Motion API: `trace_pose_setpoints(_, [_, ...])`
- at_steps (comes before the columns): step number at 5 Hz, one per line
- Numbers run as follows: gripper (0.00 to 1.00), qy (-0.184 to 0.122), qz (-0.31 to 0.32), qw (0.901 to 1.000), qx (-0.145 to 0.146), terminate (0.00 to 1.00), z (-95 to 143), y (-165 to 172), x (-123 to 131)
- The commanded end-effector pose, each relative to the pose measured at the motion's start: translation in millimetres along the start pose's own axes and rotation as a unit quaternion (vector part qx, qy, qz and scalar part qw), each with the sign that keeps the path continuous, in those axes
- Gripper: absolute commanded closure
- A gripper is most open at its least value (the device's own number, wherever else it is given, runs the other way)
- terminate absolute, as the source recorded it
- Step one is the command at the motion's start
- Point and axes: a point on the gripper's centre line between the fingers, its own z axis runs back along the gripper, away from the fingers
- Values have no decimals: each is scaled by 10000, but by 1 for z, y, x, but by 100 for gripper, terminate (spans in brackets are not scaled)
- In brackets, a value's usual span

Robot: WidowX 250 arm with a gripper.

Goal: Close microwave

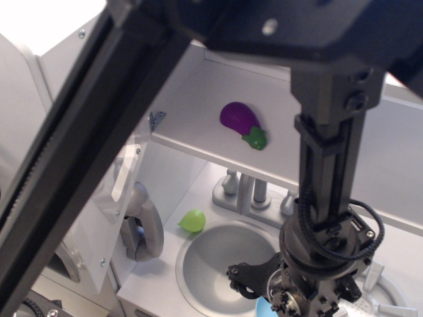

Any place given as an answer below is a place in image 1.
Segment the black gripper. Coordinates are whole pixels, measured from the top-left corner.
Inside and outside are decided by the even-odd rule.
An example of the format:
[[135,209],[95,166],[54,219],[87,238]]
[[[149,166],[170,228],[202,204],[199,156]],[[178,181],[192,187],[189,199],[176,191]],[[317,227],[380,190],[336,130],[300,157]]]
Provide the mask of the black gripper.
[[294,272],[278,252],[263,264],[230,265],[227,275],[234,291],[250,300],[264,298],[278,316],[334,316],[340,301],[361,298],[356,279],[370,264],[371,258],[364,258],[335,277],[306,277]]

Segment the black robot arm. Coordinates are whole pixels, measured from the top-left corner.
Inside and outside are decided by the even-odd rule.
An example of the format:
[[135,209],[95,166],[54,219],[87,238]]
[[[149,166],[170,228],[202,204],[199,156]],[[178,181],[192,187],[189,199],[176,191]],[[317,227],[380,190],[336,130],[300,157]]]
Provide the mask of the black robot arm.
[[1,315],[11,316],[192,40],[291,69],[301,104],[299,199],[281,260],[229,270],[280,316],[361,297],[383,240],[352,230],[365,113],[392,74],[422,94],[421,1],[109,1],[1,200]]

